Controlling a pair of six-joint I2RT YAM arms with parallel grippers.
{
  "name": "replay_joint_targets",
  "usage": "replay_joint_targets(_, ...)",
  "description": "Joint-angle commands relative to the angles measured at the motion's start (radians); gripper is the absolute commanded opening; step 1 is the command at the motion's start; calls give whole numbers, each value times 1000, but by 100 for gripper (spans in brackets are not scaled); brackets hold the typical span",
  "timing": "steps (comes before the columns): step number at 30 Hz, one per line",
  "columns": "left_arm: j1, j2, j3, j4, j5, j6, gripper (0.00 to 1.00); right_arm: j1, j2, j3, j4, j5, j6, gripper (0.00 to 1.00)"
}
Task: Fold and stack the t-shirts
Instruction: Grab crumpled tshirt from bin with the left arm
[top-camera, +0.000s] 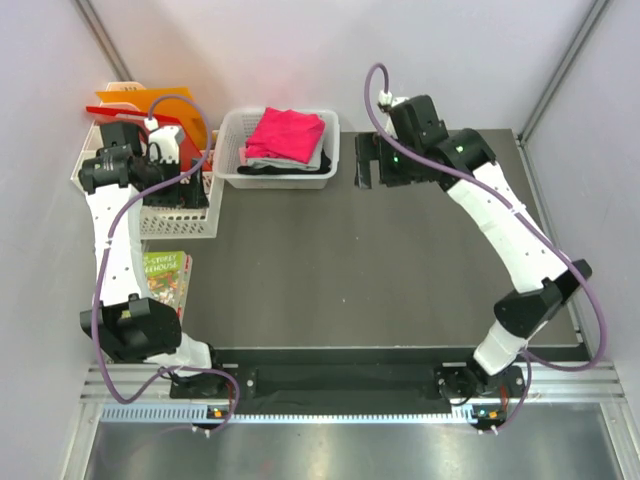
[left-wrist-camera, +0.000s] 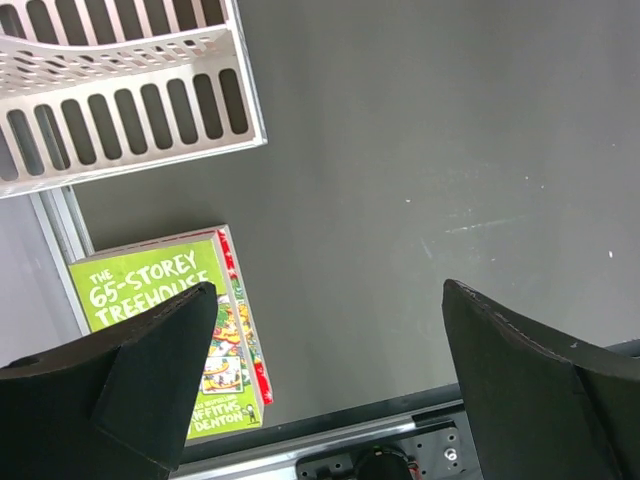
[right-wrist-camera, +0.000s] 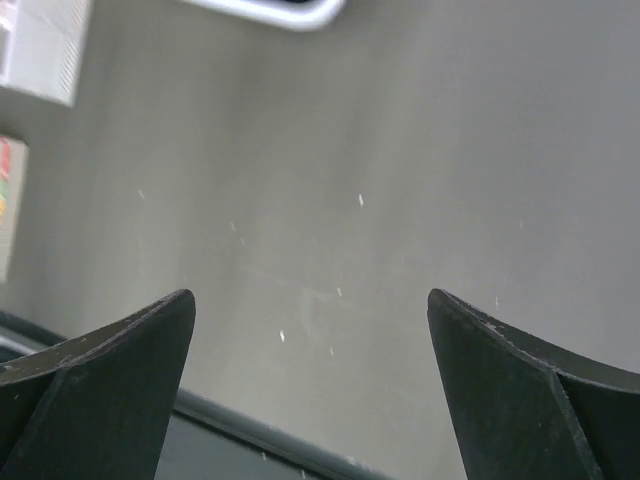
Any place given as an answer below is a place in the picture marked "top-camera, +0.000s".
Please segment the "pink t shirt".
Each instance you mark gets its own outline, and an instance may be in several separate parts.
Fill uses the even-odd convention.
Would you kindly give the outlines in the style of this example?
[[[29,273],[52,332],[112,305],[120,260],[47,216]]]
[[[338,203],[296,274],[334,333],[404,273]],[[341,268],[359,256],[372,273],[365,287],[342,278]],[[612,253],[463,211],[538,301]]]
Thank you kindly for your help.
[[[249,157],[291,158],[307,163],[324,130],[325,122],[317,114],[267,107],[245,147]]]

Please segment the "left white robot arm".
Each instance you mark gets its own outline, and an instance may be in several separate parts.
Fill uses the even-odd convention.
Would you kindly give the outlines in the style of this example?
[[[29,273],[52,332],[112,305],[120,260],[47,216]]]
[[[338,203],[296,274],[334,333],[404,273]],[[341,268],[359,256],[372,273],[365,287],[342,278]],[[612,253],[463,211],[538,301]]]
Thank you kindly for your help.
[[[152,363],[173,368],[205,396],[226,387],[225,370],[214,351],[187,335],[178,312],[157,300],[148,285],[140,237],[143,192],[180,173],[179,129],[146,133],[135,123],[116,121],[99,128],[102,145],[78,172],[94,230],[96,286],[80,325],[100,361]]]

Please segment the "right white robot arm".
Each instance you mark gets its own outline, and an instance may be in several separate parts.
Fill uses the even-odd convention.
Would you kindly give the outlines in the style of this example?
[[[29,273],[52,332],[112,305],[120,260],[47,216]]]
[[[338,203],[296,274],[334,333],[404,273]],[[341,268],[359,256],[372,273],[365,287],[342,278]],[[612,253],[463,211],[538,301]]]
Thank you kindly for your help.
[[[546,236],[519,201],[493,149],[476,130],[448,132],[428,95],[378,95],[386,115],[383,132],[356,139],[356,184],[370,185],[371,162],[387,187],[433,182],[475,222],[503,262],[512,290],[494,305],[495,321],[468,363],[466,380],[487,396],[503,371],[579,290],[577,274],[589,278],[584,260],[570,261],[545,246]]]

